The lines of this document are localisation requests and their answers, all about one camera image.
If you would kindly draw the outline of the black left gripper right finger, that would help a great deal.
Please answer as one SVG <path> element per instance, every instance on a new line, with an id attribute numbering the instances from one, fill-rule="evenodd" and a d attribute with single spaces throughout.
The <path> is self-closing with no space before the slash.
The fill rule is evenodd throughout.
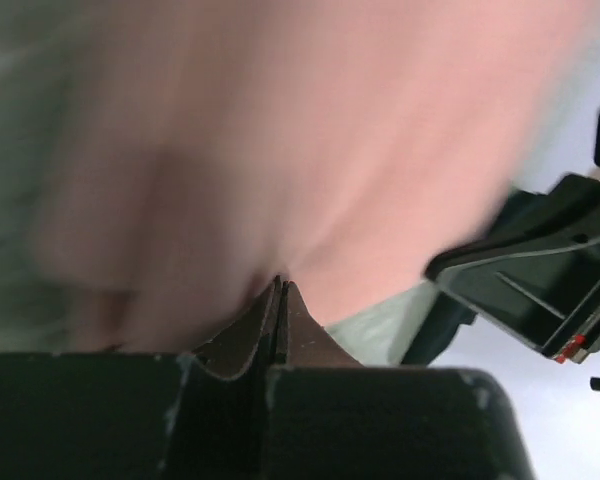
<path id="1" fill-rule="evenodd" d="M 474 369 L 363 367 L 286 289 L 281 479 L 531 479 L 509 399 Z"/>

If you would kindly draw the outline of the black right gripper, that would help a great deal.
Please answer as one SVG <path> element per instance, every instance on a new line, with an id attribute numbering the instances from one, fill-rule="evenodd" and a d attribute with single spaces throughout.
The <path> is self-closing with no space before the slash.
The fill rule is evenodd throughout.
<path id="1" fill-rule="evenodd" d="M 594 145 L 600 167 L 600 112 Z M 441 290 L 443 276 L 492 265 L 511 300 L 479 313 L 531 349 L 580 363 L 600 350 L 600 182 L 565 176 L 540 205 L 504 231 L 434 257 L 425 270 Z"/>

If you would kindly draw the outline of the pink printed t-shirt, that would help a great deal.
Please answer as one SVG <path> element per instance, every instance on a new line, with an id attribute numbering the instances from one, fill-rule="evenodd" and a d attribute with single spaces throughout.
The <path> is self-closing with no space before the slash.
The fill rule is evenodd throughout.
<path id="1" fill-rule="evenodd" d="M 598 1 L 97 1 L 38 258 L 80 350 L 195 347 L 279 273 L 324 325 L 502 201 Z"/>

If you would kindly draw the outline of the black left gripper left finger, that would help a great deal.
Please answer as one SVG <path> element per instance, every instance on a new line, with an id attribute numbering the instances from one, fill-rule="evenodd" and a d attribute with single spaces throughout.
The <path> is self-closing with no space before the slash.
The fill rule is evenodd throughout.
<path id="1" fill-rule="evenodd" d="M 193 353 L 0 353 L 0 479 L 250 479 L 275 280 Z"/>

